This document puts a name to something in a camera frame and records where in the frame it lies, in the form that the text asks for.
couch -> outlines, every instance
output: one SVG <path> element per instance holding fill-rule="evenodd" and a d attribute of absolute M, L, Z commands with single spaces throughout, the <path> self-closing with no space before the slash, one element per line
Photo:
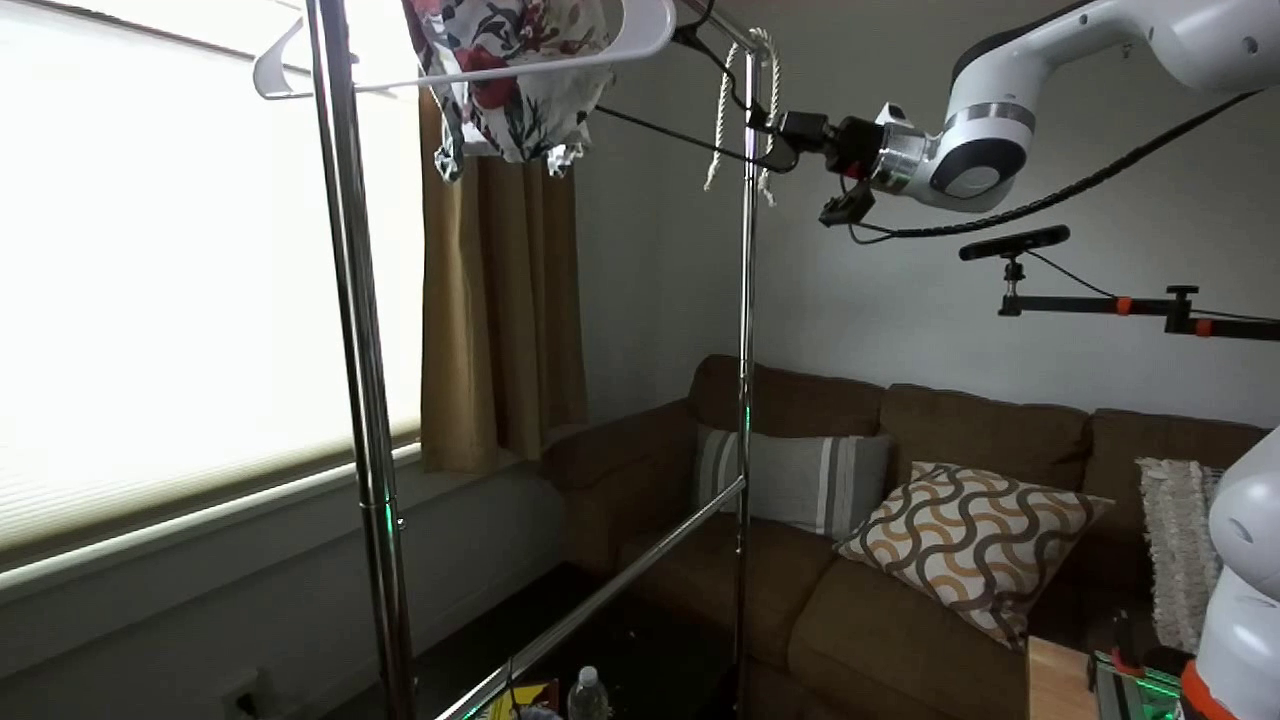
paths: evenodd
<path fill-rule="evenodd" d="M 614 574 L 693 510 L 705 427 L 738 427 L 738 360 L 709 355 L 683 401 L 575 430 L 549 447 L 544 475 L 570 505 L 570 558 Z M 1263 427 L 1145 416 L 1125 406 L 1007 404 L 947 387 L 875 387 L 839 374 L 755 366 L 755 430 L 888 435 L 894 480 L 912 460 L 951 460 L 1017 480 L 1110 495 L 1113 507 L 1072 548 L 1033 606 L 1033 634 L 1088 646 L 1115 610 L 1149 639 L 1153 558 L 1139 457 L 1211 468 L 1243 457 Z M 733 514 L 709 518 L 635 581 L 652 602 L 733 626 Z M 747 562 L 751 715 L 1028 715 L 1028 659 L 961 622 L 923 593 L 836 555 L 827 534 L 751 518 Z"/>

metal rack frame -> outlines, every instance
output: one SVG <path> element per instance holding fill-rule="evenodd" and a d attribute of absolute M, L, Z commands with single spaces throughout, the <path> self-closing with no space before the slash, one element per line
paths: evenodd
<path fill-rule="evenodd" d="M 767 48 L 751 37 L 747 23 L 713 7 L 709 18 L 743 48 L 743 98 L 755 107 L 755 73 Z M 363 159 L 362 159 L 362 112 L 357 112 L 357 78 L 351 78 L 351 45 L 343 0 L 307 0 L 307 37 L 312 37 L 312 74 L 315 74 L 315 119 L 320 119 L 320 153 L 323 153 L 323 187 L 328 187 L 328 221 L 333 221 L 333 258 L 336 258 L 336 293 L 341 293 L 341 325 L 343 325 L 343 360 L 349 360 L 349 401 L 351 401 L 351 435 L 357 435 L 357 475 L 362 475 L 362 518 L 363 518 L 363 552 L 372 581 L 372 610 L 380 639 L 380 687 L 384 715 L 413 720 L 413 634 L 407 634 L 407 596 L 403 596 L 403 558 L 402 558 L 402 505 L 394 483 L 394 430 L 387 430 L 387 401 L 384 401 L 384 355 L 380 355 L 380 318 L 376 318 L 376 281 L 369 253 L 369 197 L 363 197 Z M 759 154 L 759 132 L 743 119 L 743 154 Z M 635 562 L 618 572 L 599 593 L 593 593 L 575 610 L 521 646 L 508 665 L 488 671 L 474 691 L 463 691 L 446 715 L 476 715 L 488 708 L 521 671 L 562 646 L 575 626 L 583 626 L 614 596 L 621 596 L 635 574 L 643 574 L 659 555 L 670 555 L 683 534 L 717 514 L 727 498 L 738 498 L 738 631 L 733 631 L 733 665 L 738 665 L 738 715 L 747 708 L 743 678 L 743 617 L 747 617 L 747 548 L 751 548 L 751 318 L 755 318 L 755 165 L 743 165 L 743 201 L 740 201 L 740 394 L 738 394 L 738 460 L 740 475 L 697 507 L 678 533 L 658 541 Z"/>

curtain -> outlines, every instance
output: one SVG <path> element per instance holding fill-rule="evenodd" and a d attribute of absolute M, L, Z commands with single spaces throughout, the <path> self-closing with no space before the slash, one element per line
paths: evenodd
<path fill-rule="evenodd" d="M 425 128 L 425 451 L 476 471 L 508 451 L 535 460 L 558 427 L 583 419 L 572 180 L 544 165 L 469 159 L 456 184 L 433 166 Z"/>

white window blind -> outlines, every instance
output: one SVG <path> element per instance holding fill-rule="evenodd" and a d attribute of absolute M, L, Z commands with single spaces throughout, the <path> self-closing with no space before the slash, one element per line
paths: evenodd
<path fill-rule="evenodd" d="M 208 38 L 274 38 L 288 13 L 261 5 L 277 23 Z M 10 0 L 0 87 L 0 548 L 349 447 L 315 107 L 266 103 L 244 58 Z M 418 94 L 369 94 L 362 122 L 387 404 L 407 430 Z"/>

wall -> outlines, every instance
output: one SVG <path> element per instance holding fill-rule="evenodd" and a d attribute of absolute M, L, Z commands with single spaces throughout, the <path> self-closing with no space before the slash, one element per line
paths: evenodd
<path fill-rule="evenodd" d="M 562 495 L 527 468 L 407 475 L 402 495 L 418 646 L 564 555 Z M 376 685 L 357 480 L 10 593 L 0 634 L 3 720 L 223 720 L 222 691 L 255 667 L 270 715 L 323 715 Z"/>
<path fill-rule="evenodd" d="M 885 98 L 936 128 L 951 58 L 995 27 L 1046 14 L 1046 0 L 740 0 L 785 67 L 785 107 L 875 115 Z M 673 52 L 621 73 L 610 103 L 713 132 L 713 67 Z M 1177 87 L 1145 48 L 1113 48 L 1057 73 L 1039 134 L 1012 204 L 1038 201 L 1218 94 Z M 1130 294 L 1201 282 L 1203 307 L 1280 315 L 1273 197 L 1280 94 L 1256 94 L 1113 184 L 1012 229 L 1068 224 L 1049 255 Z M 583 312 L 596 416 L 621 416 L 689 387 L 705 353 L 738 348 L 738 187 L 699 193 L 705 153 L 596 119 L 583 165 Z M 836 193 L 822 154 L 774 180 L 759 215 L 759 360 L 946 384 L 1077 406 L 1153 406 L 1280 419 L 1280 345 L 1165 334 L 1159 318 L 995 315 L 995 258 L 961 265 L 965 240 L 858 247 L 818 215 Z M 965 221 L 880 197 L 875 224 Z M 1028 258 L 1025 293 L 1082 293 Z"/>

